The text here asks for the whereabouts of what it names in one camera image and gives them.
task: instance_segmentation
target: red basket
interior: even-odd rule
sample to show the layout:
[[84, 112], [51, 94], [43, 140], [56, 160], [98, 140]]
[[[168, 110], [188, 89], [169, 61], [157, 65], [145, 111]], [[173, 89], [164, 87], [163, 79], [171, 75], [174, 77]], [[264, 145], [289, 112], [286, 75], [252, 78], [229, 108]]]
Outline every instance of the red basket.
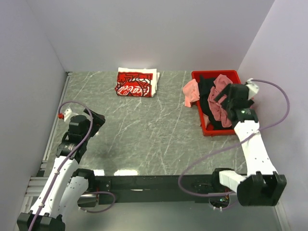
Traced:
[[[241, 83], [237, 72], [234, 70], [223, 70], [223, 71], [193, 71], [192, 78], [194, 78], [197, 82], [200, 81], [200, 76], [203, 78], [217, 78], [220, 74], [227, 76], [233, 83]], [[229, 130], [214, 130], [212, 124], [209, 124], [205, 127], [205, 121], [203, 119], [203, 112], [200, 106], [200, 101], [197, 101], [199, 117], [201, 121], [202, 132], [204, 136], [226, 136], [226, 135], [234, 135], [235, 132], [233, 129]]]

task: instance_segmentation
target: lavender wall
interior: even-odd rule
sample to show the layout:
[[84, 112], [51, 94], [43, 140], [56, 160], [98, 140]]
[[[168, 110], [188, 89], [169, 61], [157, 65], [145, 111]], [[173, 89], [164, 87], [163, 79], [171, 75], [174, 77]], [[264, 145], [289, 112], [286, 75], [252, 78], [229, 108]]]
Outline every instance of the lavender wall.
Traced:
[[[287, 120], [262, 133], [269, 156], [287, 177], [282, 203], [293, 231], [308, 230], [308, 1], [276, 0], [245, 56], [239, 75], [266, 79], [286, 90], [291, 101]], [[262, 125], [285, 112], [283, 96], [260, 85], [256, 97]]]
[[10, 231], [42, 161], [65, 72], [26, 1], [0, 2], [0, 31], [0, 230]]
[[66, 71], [238, 69], [274, 0], [27, 0]]

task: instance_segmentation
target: fabric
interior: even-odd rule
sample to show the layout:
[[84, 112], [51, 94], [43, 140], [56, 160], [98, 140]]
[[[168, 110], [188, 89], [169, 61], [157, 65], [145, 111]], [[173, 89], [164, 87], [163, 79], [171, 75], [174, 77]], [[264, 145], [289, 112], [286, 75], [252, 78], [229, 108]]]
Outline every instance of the fabric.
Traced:
[[230, 128], [224, 128], [221, 125], [221, 121], [216, 121], [214, 119], [214, 116], [211, 112], [211, 109], [208, 106], [208, 96], [210, 94], [210, 91], [212, 87], [215, 86], [214, 80], [216, 78], [203, 78], [203, 76], [200, 76], [200, 81], [198, 83], [199, 87], [199, 93], [200, 93], [200, 106], [202, 109], [202, 112], [208, 116], [208, 121], [211, 123], [214, 127], [214, 130], [225, 130]]
[[157, 72], [157, 69], [128, 69], [120, 67], [115, 87], [116, 94], [153, 97], [157, 91], [159, 77], [160, 74]]
[[227, 112], [221, 107], [221, 102], [226, 99], [226, 96], [220, 98], [218, 102], [215, 101], [216, 96], [230, 83], [233, 83], [227, 76], [219, 75], [215, 80], [215, 86], [211, 88], [208, 96], [208, 106], [213, 113], [216, 121], [221, 121], [221, 125], [224, 128], [228, 128], [232, 125], [231, 121], [227, 117]]
[[183, 87], [183, 93], [185, 95], [185, 106], [192, 107], [192, 103], [200, 99], [197, 81], [195, 79], [189, 81]]

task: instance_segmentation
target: purple cable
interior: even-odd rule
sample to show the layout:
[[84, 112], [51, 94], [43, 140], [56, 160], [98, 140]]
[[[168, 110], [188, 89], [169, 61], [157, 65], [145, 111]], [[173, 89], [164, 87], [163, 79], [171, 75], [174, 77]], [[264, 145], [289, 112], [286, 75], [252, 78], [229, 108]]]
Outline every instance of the purple cable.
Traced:
[[[77, 104], [83, 106], [83, 107], [88, 111], [88, 113], [89, 113], [89, 115], [90, 115], [90, 128], [89, 128], [88, 133], [86, 134], [86, 136], [82, 139], [82, 141], [81, 141], [81, 142], [80, 142], [80, 143], [79, 143], [79, 144], [67, 155], [67, 157], [64, 159], [64, 161], [59, 165], [59, 167], [58, 167], [58, 169], [57, 169], [58, 172], [60, 172], [60, 170], [62, 169], [63, 165], [64, 165], [64, 164], [66, 163], [66, 161], [74, 154], [74, 152], [84, 143], [84, 141], [86, 141], [86, 139], [89, 137], [89, 135], [90, 135], [90, 133], [91, 133], [92, 126], [93, 126], [92, 113], [91, 113], [90, 109], [89, 109], [86, 105], [84, 105], [83, 103], [79, 103], [79, 102], [77, 102], [77, 101], [67, 101], [67, 102], [64, 102], [64, 103], [62, 103], [62, 104], [59, 106], [59, 108], [58, 108], [58, 113], [61, 112], [61, 108], [62, 108], [65, 104], [67, 104], [67, 103], [77, 103]], [[53, 176], [53, 178], [52, 178], [51, 184], [50, 184], [48, 190], [46, 191], [45, 196], [43, 197], [43, 200], [42, 200], [42, 204], [43, 204], [43, 205], [46, 203], [46, 200], [47, 200], [47, 198], [48, 198], [48, 196], [49, 196], [49, 194], [50, 194], [50, 192], [51, 192], [51, 190], [52, 190], [52, 187], [54, 186], [54, 184], [55, 184], [55, 182], [56, 182], [57, 177], [58, 177], [58, 174], [55, 173], [54, 176]], [[32, 219], [32, 222], [31, 222], [31, 224], [30, 224], [30, 226], [29, 226], [28, 231], [32, 231], [32, 228], [33, 228], [33, 226], [34, 226], [34, 223], [35, 223], [36, 219], [38, 218], [38, 216], [39, 216], [39, 214], [40, 214], [42, 208], [43, 208], [42, 206], [39, 206], [39, 207], [38, 207], [38, 210], [37, 210], [36, 214], [34, 215], [34, 217], [33, 217], [33, 219]]]
[[84, 195], [87, 195], [87, 194], [108, 194], [108, 195], [111, 195], [113, 198], [114, 198], [114, 200], [113, 200], [113, 202], [107, 207], [107, 208], [105, 208], [105, 209], [103, 209], [103, 210], [100, 210], [100, 211], [89, 211], [89, 210], [86, 210], [86, 209], [84, 209], [84, 208], [80, 208], [82, 211], [85, 211], [85, 212], [87, 212], [87, 213], [102, 213], [102, 212], [105, 212], [105, 211], [107, 211], [108, 209], [110, 209], [112, 206], [114, 206], [115, 205], [115, 201], [116, 201], [116, 197], [115, 197], [115, 195], [113, 194], [113, 193], [111, 193], [111, 192], [91, 192], [91, 193], [86, 193], [86, 194], [84, 194]]
[[[259, 131], [262, 131], [262, 130], [265, 130], [265, 129], [268, 129], [268, 128], [272, 128], [273, 126], [276, 126], [276, 125], [280, 124], [281, 122], [283, 122], [283, 121], [287, 118], [287, 116], [288, 116], [288, 114], [289, 114], [289, 112], [290, 112], [290, 101], [289, 101], [289, 98], [288, 98], [287, 94], [285, 93], [285, 91], [284, 91], [281, 87], [279, 87], [278, 85], [276, 85], [276, 84], [274, 84], [274, 83], [272, 83], [272, 82], [266, 81], [266, 80], [252, 79], [252, 81], [253, 81], [253, 82], [267, 83], [267, 84], [270, 84], [270, 85], [272, 85], [272, 86], [278, 88], [278, 89], [282, 92], [282, 94], [284, 95], [285, 100], [286, 100], [286, 102], [287, 102], [287, 110], [286, 110], [286, 113], [284, 114], [284, 116], [283, 116], [279, 121], [277, 121], [276, 123], [273, 123], [273, 124], [270, 124], [270, 125], [265, 126], [265, 127], [263, 127], [263, 128], [260, 128]], [[241, 141], [241, 142], [239, 142], [239, 143], [236, 143], [236, 144], [231, 145], [231, 146], [226, 147], [226, 148], [222, 148], [222, 149], [213, 151], [212, 153], [210, 153], [210, 154], [208, 154], [208, 155], [205, 155], [205, 156], [201, 157], [200, 159], [194, 161], [194, 162], [193, 162], [191, 165], [189, 165], [189, 166], [187, 167], [187, 169], [185, 169], [185, 170], [182, 172], [182, 174], [180, 175], [180, 177], [179, 177], [179, 179], [178, 179], [179, 188], [180, 188], [182, 191], [184, 191], [185, 193], [187, 193], [187, 194], [190, 194], [190, 195], [193, 195], [193, 196], [199, 196], [199, 197], [225, 196], [225, 195], [228, 195], [228, 194], [232, 193], [232, 192], [226, 192], [226, 193], [225, 193], [225, 192], [222, 192], [222, 193], [201, 194], [201, 193], [191, 192], [191, 191], [185, 189], [185, 188], [182, 186], [181, 181], [182, 181], [183, 176], [184, 176], [189, 170], [191, 170], [195, 165], [201, 163], [202, 161], [206, 160], [207, 158], [212, 157], [212, 156], [214, 156], [214, 155], [216, 155], [216, 154], [218, 154], [218, 153], [225, 152], [225, 151], [231, 150], [231, 149], [233, 149], [233, 148], [235, 148], [235, 147], [241, 146], [243, 143], [245, 143], [246, 141], [250, 140], [255, 134], [256, 134], [256, 133], [251, 134], [250, 136], [248, 136], [246, 139], [244, 139], [243, 141]]]

